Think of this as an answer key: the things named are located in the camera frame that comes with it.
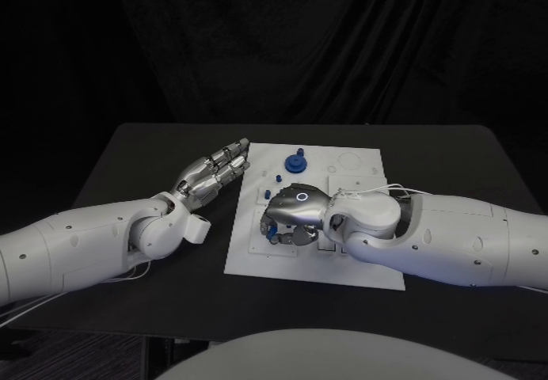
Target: black backdrop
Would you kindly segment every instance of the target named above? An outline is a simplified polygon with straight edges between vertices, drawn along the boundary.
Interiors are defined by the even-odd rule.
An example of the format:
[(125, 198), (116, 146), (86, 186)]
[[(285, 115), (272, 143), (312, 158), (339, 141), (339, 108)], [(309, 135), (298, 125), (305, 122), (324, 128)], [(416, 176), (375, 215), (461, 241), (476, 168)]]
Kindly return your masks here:
[(547, 19), (544, 0), (16, 2), (0, 233), (70, 207), (126, 121), (484, 124), (548, 210)]

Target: black table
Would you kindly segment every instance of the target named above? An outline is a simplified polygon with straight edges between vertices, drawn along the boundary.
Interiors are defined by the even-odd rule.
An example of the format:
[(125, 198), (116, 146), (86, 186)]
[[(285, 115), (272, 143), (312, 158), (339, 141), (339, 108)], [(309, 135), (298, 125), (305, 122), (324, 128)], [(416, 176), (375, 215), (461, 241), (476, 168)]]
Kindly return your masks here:
[[(541, 213), (491, 131), (414, 125), (125, 124), (74, 207), (169, 190), (185, 166), (243, 137), (380, 148), (390, 183)], [(11, 327), (220, 341), (273, 329), (348, 329), (466, 356), (548, 360), (547, 294), (456, 287), (410, 275), (404, 292), (225, 275), (240, 186), (241, 180), (201, 210), (212, 222), (204, 245), (185, 242), (143, 279), (67, 294)]]

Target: blue object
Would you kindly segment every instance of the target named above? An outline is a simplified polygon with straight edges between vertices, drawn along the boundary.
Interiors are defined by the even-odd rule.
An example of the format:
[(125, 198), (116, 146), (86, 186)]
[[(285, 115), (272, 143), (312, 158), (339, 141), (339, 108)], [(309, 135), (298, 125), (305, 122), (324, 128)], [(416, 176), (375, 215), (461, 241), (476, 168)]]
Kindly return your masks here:
[(290, 173), (302, 173), (306, 170), (308, 162), (305, 158), (305, 149), (298, 149), (298, 154), (286, 158), (286, 169)]
[(272, 226), (269, 228), (269, 234), (266, 235), (266, 238), (269, 239), (269, 241), (275, 238), (276, 234), (277, 234), (277, 227)]

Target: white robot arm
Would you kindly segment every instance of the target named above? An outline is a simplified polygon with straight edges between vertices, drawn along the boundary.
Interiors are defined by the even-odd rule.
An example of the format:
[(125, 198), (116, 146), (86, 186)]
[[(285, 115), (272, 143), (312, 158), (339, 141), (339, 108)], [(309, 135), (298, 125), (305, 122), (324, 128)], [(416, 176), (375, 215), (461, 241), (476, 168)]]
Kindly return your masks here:
[(272, 199), (262, 232), (272, 244), (326, 237), (357, 259), (468, 287), (548, 288), (548, 218), (458, 196), (339, 192), (292, 184)]
[(244, 174), (249, 145), (197, 160), (171, 192), (65, 211), (0, 236), (0, 305), (100, 283), (171, 255), (184, 239), (201, 244), (211, 223), (192, 211)]

